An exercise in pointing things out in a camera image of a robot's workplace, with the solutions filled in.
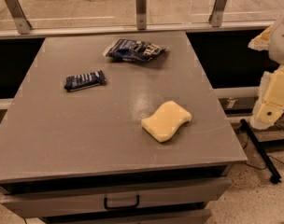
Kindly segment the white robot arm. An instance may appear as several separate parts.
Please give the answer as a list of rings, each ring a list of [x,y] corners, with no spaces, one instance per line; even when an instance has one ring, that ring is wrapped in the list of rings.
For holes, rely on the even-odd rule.
[[[284,12],[275,23],[253,38],[248,46],[258,51],[267,50],[269,58],[278,63],[273,73],[264,72],[250,118],[257,130],[273,126],[284,113]]]

